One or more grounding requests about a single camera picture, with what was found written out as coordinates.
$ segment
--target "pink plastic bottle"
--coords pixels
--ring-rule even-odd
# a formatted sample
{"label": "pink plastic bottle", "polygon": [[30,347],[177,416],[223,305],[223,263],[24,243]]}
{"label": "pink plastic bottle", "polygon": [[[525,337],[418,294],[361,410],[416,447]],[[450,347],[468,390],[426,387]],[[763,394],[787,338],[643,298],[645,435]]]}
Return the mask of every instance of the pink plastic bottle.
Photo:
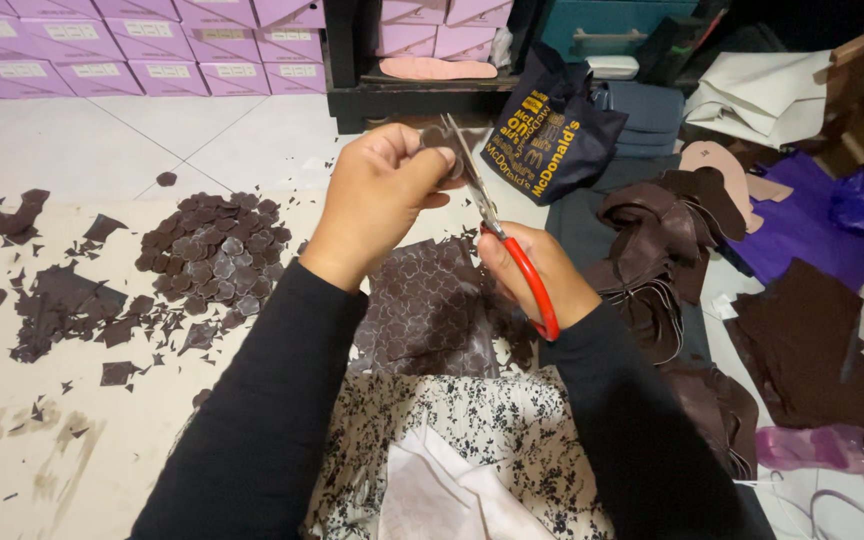
{"label": "pink plastic bottle", "polygon": [[864,429],[854,425],[761,427],[755,431],[755,452],[763,467],[776,471],[814,467],[864,475]]}

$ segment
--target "hand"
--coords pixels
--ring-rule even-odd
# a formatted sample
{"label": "hand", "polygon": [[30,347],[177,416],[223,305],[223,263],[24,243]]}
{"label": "hand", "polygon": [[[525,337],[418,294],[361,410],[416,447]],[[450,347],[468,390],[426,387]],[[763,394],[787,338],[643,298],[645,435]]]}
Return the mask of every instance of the hand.
{"label": "hand", "polygon": [[[325,209],[299,258],[307,270],[354,292],[369,270],[389,255],[424,209],[449,195],[436,188],[455,164],[450,148],[419,152],[419,132],[388,124],[342,148],[325,195]],[[463,185],[449,181],[442,188]]]}
{"label": "hand", "polygon": [[[560,329],[565,330],[581,321],[602,303],[602,299],[575,269],[569,256],[551,234],[511,221],[503,221],[502,230],[518,242],[541,276]],[[518,302],[525,314],[534,321],[542,322],[529,283],[509,251],[494,234],[482,235],[479,257],[498,281],[499,291]]]}

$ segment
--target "scissor blade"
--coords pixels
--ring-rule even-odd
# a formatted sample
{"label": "scissor blade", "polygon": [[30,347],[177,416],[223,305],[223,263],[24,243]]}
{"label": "scissor blade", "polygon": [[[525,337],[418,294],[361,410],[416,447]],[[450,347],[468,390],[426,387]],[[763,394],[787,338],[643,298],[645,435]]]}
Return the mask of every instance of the scissor blade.
{"label": "scissor blade", "polygon": [[469,150],[469,145],[466,144],[466,140],[462,137],[462,133],[459,131],[459,127],[455,124],[455,119],[452,118],[451,114],[445,115],[445,126],[447,129],[450,129],[453,134],[455,134],[456,139],[459,140],[459,144],[462,147],[462,155],[456,155],[456,159],[462,160],[462,164],[465,167],[465,184],[468,186],[468,190],[472,194],[472,201],[475,203],[475,207],[479,210],[479,215],[482,216],[482,221],[485,222],[486,227],[488,227],[493,233],[496,233],[501,240],[504,240],[505,234],[502,232],[502,227],[498,223],[498,212],[496,211],[496,204],[492,201],[492,198],[489,196],[489,190],[486,189],[486,184],[482,180],[482,175],[479,174],[478,167],[475,166],[475,161],[473,161],[473,153]]}

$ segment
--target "black long-sleeve shirt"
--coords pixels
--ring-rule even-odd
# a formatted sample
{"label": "black long-sleeve shirt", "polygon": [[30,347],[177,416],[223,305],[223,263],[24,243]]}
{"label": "black long-sleeve shirt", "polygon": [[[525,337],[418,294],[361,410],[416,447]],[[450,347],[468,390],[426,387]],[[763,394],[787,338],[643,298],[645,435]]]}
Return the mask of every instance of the black long-sleeve shirt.
{"label": "black long-sleeve shirt", "polygon": [[[166,461],[132,538],[298,537],[367,305],[293,260]],[[619,540],[755,537],[729,476],[611,306],[549,350]]]}

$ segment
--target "purple fabric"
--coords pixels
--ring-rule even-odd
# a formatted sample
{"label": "purple fabric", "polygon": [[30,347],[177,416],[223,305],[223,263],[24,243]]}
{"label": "purple fabric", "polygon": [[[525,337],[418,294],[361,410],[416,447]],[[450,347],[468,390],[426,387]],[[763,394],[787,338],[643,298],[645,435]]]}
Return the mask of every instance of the purple fabric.
{"label": "purple fabric", "polygon": [[776,163],[765,178],[795,191],[782,202],[750,200],[765,223],[741,242],[726,240],[763,285],[786,272],[797,257],[858,292],[864,285],[864,236],[829,220],[833,179],[809,155]]}

